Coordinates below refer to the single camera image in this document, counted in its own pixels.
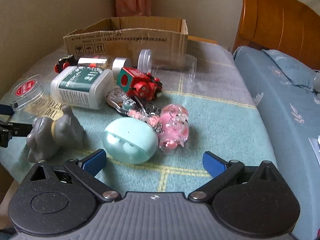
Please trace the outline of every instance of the mint green egg-shaped container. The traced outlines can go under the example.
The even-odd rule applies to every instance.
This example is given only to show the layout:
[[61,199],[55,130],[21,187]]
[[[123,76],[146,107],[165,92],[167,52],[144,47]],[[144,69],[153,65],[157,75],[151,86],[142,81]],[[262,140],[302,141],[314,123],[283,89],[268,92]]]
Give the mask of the mint green egg-shaped container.
[[116,160],[127,164],[141,164],[156,152],[158,136],[145,122],[123,117],[106,127],[102,143]]

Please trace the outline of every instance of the pink liquid keychain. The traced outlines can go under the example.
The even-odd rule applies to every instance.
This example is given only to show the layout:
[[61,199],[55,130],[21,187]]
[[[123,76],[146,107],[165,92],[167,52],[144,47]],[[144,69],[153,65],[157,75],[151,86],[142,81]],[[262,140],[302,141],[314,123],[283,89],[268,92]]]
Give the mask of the pink liquid keychain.
[[189,137],[189,112],[181,105],[170,104],[165,106],[160,113],[147,114],[141,110],[129,110],[128,116],[146,122],[155,129],[159,138],[159,147],[164,152],[170,152],[179,145],[184,147]]

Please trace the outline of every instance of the cardboard box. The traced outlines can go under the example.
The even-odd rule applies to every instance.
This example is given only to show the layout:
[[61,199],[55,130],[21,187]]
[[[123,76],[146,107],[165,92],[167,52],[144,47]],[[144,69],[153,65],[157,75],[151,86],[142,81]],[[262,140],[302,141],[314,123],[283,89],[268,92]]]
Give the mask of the cardboard box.
[[137,66],[142,49],[151,49],[155,58],[184,55],[188,27],[185,19],[112,17],[84,30],[75,30],[63,40],[68,53],[77,59],[97,55],[127,57]]

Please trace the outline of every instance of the gray ribbed surface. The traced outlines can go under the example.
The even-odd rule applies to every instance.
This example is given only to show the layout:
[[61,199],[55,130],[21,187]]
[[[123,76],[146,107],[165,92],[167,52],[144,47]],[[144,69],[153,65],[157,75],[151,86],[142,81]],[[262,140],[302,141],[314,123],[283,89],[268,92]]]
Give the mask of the gray ribbed surface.
[[[204,204],[181,193],[128,193],[116,203],[102,205],[83,228],[52,240],[253,240],[228,231]],[[13,240],[49,239],[19,234]],[[289,235],[272,240],[293,240]]]

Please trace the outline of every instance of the pink bottle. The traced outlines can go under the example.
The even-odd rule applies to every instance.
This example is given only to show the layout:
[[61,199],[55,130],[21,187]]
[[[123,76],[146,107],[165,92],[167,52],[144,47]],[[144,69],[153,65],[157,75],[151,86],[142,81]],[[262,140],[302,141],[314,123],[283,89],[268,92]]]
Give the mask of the pink bottle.
[[189,112],[181,105],[171,104],[161,110],[160,124],[162,131],[158,133],[159,147],[169,152],[178,145],[184,147],[189,136]]

